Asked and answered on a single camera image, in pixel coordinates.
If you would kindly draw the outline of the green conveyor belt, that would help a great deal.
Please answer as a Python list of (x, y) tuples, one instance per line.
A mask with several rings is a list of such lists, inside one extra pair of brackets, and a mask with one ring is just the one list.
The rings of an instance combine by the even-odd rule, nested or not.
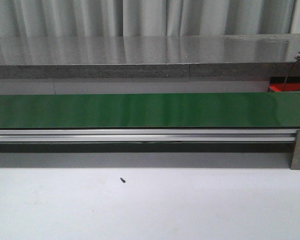
[(0, 129), (300, 128), (300, 93), (0, 95)]

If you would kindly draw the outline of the red plastic tray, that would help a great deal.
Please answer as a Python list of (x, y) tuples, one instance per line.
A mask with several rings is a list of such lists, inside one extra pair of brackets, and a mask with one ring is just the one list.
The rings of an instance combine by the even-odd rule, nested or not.
[(272, 77), (268, 87), (269, 92), (300, 92), (300, 77), (288, 77), (284, 85), (284, 77)]

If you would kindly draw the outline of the grey stone counter ledge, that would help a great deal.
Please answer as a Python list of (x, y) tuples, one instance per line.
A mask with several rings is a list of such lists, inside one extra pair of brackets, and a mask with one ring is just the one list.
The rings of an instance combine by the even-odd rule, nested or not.
[(300, 34), (1, 37), (0, 79), (300, 77)]

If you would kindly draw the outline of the grey curtain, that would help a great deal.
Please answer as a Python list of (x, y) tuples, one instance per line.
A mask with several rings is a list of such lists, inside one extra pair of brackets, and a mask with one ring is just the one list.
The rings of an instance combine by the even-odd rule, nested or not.
[(0, 0), (3, 37), (287, 34), (293, 0)]

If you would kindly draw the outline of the aluminium conveyor side rail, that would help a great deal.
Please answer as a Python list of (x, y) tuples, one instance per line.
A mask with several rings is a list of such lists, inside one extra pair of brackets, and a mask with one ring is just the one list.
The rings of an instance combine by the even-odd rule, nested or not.
[(0, 130), (0, 143), (20, 142), (293, 142), (285, 129), (21, 129)]

